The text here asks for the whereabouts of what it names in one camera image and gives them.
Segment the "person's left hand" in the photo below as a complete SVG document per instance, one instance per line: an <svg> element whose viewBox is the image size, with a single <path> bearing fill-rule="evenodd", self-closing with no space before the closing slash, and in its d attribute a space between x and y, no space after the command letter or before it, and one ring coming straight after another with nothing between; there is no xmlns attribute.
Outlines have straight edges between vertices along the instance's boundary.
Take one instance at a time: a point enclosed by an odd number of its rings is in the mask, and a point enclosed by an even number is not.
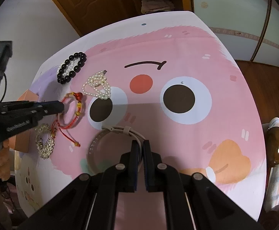
<svg viewBox="0 0 279 230"><path fill-rule="evenodd" d="M2 142L3 148L0 150L0 179L7 181L10 178L10 147L9 139Z"/></svg>

